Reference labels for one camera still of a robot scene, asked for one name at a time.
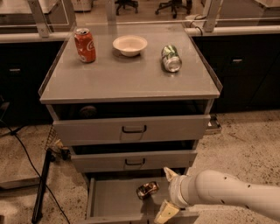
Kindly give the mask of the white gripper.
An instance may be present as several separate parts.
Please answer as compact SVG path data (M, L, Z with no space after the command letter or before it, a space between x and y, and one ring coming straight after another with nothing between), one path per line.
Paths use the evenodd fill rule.
M174 217L179 208L190 206L189 202L189 184L190 176L178 175L172 169L165 167L164 173L169 182L169 195L171 202L164 200L154 219L155 224L165 224L169 219Z

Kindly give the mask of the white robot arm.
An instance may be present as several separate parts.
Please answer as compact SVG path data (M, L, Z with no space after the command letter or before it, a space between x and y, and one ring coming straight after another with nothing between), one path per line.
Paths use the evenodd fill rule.
M178 175L164 168L169 182L169 200L164 200L154 220L165 224L181 208L195 205L244 207L275 221L280 221L280 188L240 181L226 173L205 170L197 175Z

